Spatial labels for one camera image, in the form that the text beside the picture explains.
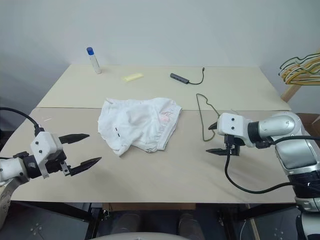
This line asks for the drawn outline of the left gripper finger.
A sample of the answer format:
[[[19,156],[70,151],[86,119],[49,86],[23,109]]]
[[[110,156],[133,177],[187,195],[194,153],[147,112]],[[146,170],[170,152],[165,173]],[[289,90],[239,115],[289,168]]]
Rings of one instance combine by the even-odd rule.
[[[90,136],[89,134],[85,134],[85,133],[68,134],[68,135],[60,136],[59,140],[61,144],[73,144],[85,138],[88,138],[89,136]]]
[[[93,165],[95,165],[98,161],[100,161],[102,159],[102,157],[96,157],[96,158],[92,158],[86,161],[83,161],[80,163],[79,166],[70,168],[68,166],[68,170],[69,170],[69,175],[70,176],[74,176],[77,175],[79,173],[82,173],[88,169],[90,169]]]

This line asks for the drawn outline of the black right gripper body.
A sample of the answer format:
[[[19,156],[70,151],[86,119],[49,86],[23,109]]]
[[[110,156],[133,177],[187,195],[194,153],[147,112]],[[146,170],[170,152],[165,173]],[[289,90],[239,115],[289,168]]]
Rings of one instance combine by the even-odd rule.
[[[227,156],[239,156],[241,139],[233,135],[226,134],[224,136],[225,152]]]

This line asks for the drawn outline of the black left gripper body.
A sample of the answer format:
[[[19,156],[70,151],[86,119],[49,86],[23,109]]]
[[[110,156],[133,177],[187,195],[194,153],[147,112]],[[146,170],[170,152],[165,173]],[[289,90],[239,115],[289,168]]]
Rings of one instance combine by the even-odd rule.
[[[47,172],[52,174],[61,171],[65,176],[70,175],[70,166],[67,165],[66,160],[67,157],[63,150],[50,154],[45,164]]]

